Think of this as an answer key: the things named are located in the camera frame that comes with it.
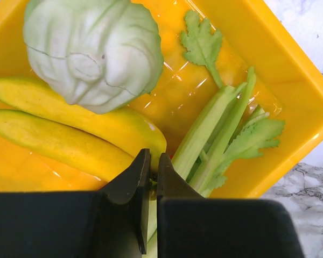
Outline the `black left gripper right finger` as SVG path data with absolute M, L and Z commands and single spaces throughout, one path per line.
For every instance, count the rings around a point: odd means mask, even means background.
M 162 154 L 157 179 L 159 257 L 303 257 L 285 207 L 268 199 L 212 199 Z

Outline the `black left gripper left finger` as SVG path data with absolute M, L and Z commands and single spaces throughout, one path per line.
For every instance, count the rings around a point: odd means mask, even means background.
M 93 191 L 0 193 L 0 257 L 142 257 L 150 152 Z

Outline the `yellow toy banana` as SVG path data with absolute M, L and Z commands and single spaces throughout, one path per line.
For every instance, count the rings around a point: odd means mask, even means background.
M 0 192 L 96 190 L 144 148 L 156 171 L 166 140 L 128 107 L 94 114 L 41 81 L 0 78 Z

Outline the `green toy cabbage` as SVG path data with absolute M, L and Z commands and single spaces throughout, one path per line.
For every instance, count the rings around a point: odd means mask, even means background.
M 29 1 L 23 40 L 35 74 L 97 114 L 150 93 L 163 71 L 158 25 L 131 1 Z

